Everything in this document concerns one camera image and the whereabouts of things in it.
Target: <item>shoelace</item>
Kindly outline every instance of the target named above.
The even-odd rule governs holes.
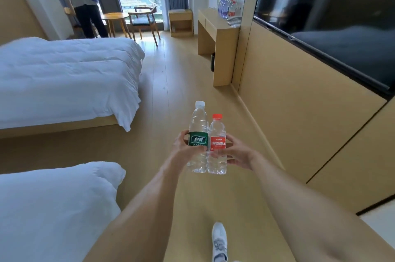
[[[224,240],[222,240],[220,238],[217,238],[217,239],[214,240],[213,243],[214,243],[215,250],[226,252],[226,247],[225,247],[225,241]]]

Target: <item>green label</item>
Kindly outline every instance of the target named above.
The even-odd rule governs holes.
[[[205,132],[189,132],[189,143],[188,145],[205,145],[209,139],[208,133]]]

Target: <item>left hand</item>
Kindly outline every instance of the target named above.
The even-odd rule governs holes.
[[[193,156],[207,151],[207,147],[204,145],[188,145],[188,141],[184,140],[184,136],[188,133],[189,130],[183,130],[178,134],[170,153],[170,160],[177,165],[180,171]]]

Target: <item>white duvet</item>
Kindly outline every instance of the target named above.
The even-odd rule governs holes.
[[[23,38],[0,47],[0,129],[115,115],[130,130],[144,51],[131,39]]]

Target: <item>pack of water bottles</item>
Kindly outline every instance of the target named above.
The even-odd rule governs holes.
[[[195,173],[224,175],[226,174],[226,156],[213,157],[210,152],[226,148],[226,131],[221,114],[213,114],[213,122],[209,127],[205,102],[196,101],[195,111],[189,125],[189,145],[205,145],[207,152],[196,155],[188,162],[187,167]]]
[[[238,17],[241,12],[241,6],[237,0],[218,0],[218,15],[223,19]]]

